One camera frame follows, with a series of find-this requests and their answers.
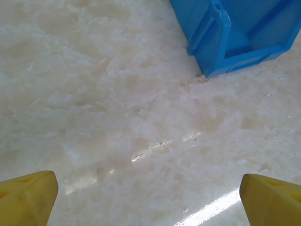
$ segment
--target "marble veining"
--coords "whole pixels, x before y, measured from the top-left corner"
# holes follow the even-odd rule
[[[205,81],[168,0],[0,2],[0,180],[53,170],[49,226],[247,226],[245,173],[301,184],[301,36]]]

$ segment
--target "yellow object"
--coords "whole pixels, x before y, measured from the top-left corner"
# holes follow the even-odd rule
[[[0,226],[45,226],[57,193],[52,171],[0,182]]]
[[[301,226],[301,186],[245,174],[240,197],[251,226]]]

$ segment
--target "white marble floor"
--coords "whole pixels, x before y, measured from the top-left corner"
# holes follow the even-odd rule
[[[301,184],[301,36],[211,79],[168,0],[0,2],[0,180],[53,170],[49,226],[247,226],[245,173]]]

